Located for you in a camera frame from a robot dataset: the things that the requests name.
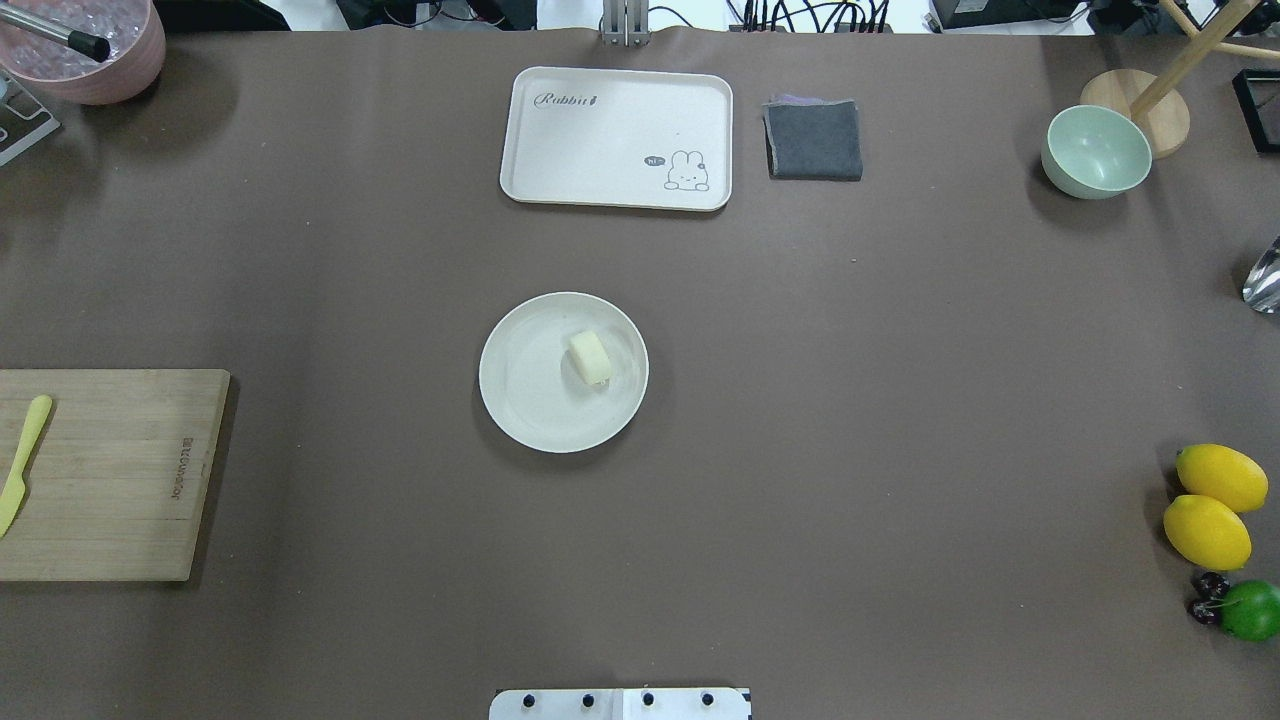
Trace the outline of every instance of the yellow knife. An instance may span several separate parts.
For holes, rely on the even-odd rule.
[[[22,424],[22,437],[18,438],[18,452],[13,454],[13,466],[9,468],[9,479],[0,491],[0,538],[9,532],[13,516],[18,514],[18,506],[27,495],[27,482],[22,474],[27,470],[27,461],[31,460],[31,451],[36,447],[36,438],[40,430],[45,429],[45,420],[49,419],[49,410],[54,406],[54,398],[47,395],[31,401],[27,407],[27,420]]]

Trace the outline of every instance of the lemon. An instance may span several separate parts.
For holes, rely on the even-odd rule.
[[[1178,479],[1187,492],[1220,500],[1235,512],[1262,507],[1267,474],[1248,455],[1221,445],[1188,445],[1178,451]]]
[[[1249,530],[1231,509],[1206,495],[1180,495],[1165,510],[1174,550],[1210,570],[1239,570],[1253,552]]]

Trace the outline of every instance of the wooden cutting board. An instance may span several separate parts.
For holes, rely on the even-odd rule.
[[[27,405],[54,410],[0,580],[186,580],[227,402],[225,370],[0,370],[0,482]]]

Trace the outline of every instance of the black tip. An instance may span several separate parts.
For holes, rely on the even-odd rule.
[[[72,35],[67,38],[67,46],[81,55],[97,60],[99,63],[105,63],[111,55],[111,44],[108,42],[105,37],[99,37],[78,29],[72,31]]]

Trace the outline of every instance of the rabbit cartoon print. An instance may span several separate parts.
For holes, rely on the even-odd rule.
[[[667,190],[694,190],[707,192],[710,190],[710,178],[707,173],[707,161],[703,154],[692,150],[677,150],[671,155],[671,169],[667,170]]]

